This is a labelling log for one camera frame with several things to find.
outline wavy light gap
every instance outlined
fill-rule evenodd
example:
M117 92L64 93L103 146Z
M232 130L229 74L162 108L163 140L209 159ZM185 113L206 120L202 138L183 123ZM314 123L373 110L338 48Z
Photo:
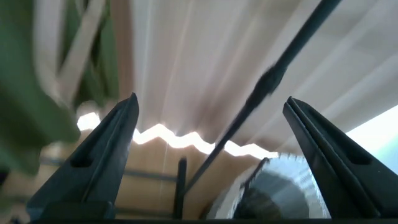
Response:
M95 129L100 123L100 118L96 113L89 113L83 115L78 120L78 127L80 131L86 129ZM162 138L167 144L174 149L181 149L187 146L195 146L200 152L209 154L215 147L215 143L210 144L204 141L197 132L192 132L184 136L178 137L171 130L167 129L162 124L156 124L148 130L140 133L137 129L134 131L133 141L137 144L145 144L155 138ZM225 151L232 156L246 156L250 155L258 159L265 157L275 158L279 154L277 152L269 152L256 144L248 144L239 146L232 141L228 141L224 147Z

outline bright light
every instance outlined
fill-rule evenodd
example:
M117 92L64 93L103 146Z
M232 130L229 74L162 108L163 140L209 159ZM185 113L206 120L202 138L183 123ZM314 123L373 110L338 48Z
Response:
M77 121L77 126L80 131L84 131L87 129L95 129L100 124L100 117L96 113L88 113L79 117Z
M398 106L395 106L370 121L347 133L371 154L380 150L398 135Z
M94 129L99 125L100 118L96 113L89 113L79 118L77 126L80 131L86 129ZM198 133L192 132L184 136L178 137L174 135L172 131L167 129L161 124L149 128L148 130L140 133L137 129L134 131L133 141L137 144L144 144L155 138L162 138L169 146L174 149L182 149L187 146L195 146L199 151L205 154L209 154L215 147L215 144L205 142ZM275 158L278 157L277 152L269 152L256 144L249 144L245 146L239 146L231 141L228 141L224 147L225 151L230 153L232 156L246 156L250 155L258 159L265 157Z

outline corrugated metal sheet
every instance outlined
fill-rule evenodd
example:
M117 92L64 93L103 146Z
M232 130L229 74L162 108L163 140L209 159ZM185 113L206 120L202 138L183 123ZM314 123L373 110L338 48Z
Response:
M215 142L319 2L114 2L121 88L137 93L138 130L160 123ZM282 115L290 95L344 131L398 105L397 11L393 0L342 1L232 141L299 153Z

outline black diagonal pole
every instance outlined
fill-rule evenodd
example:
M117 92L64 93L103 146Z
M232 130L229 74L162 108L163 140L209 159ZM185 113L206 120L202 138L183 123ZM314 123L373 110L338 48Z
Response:
M311 16L305 21L303 27L299 30L297 35L291 41L289 46L286 48L284 53L280 56L278 61L271 66L260 78L254 87L253 92L246 100L241 111L235 117L231 126L228 128L225 135L217 143L214 150L207 157L206 161L201 165L191 181L187 184L187 187L182 194L187 193L192 186L198 181L202 174L207 170L210 164L214 161L216 156L223 150L226 142L236 133L241 127L248 116L256 109L263 99L274 92L282 80L287 67L305 46L311 36L318 30L322 25L323 21L330 15L335 9L340 0L323 0L317 8L312 12Z

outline green fabric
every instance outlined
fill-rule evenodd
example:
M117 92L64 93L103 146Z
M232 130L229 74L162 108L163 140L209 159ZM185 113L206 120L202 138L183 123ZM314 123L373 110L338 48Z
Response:
M74 142L80 137L76 115L59 107L36 79L32 58L33 8L33 1L0 1L0 167L26 174L37 173L44 146L55 141ZM64 58L80 26L73 0L68 2L65 21ZM109 13L100 29L75 108L88 100L103 106L106 100L118 98Z

